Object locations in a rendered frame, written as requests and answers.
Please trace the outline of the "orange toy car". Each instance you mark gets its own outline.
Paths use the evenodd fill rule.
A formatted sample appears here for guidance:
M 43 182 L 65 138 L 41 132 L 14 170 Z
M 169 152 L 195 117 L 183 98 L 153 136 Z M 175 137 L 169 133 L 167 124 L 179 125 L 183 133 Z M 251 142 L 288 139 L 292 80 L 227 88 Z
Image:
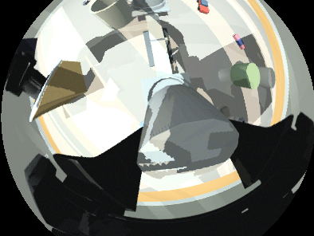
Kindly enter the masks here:
M 196 0 L 196 2 L 198 2 L 198 10 L 199 12 L 202 12 L 202 13 L 209 13 L 209 6 L 208 6 L 208 2 L 207 0 Z

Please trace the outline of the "light blue round dish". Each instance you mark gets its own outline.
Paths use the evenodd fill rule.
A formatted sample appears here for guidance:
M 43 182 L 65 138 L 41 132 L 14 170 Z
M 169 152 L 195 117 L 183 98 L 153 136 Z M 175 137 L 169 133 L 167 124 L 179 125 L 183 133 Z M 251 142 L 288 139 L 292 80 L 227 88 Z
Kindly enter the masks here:
M 143 127 L 143 125 L 144 125 L 144 121 L 140 122 L 140 124 L 138 125 L 138 128 Z M 138 128 L 137 128 L 137 130 L 138 130 Z M 137 131 L 137 130 L 136 130 L 136 131 Z

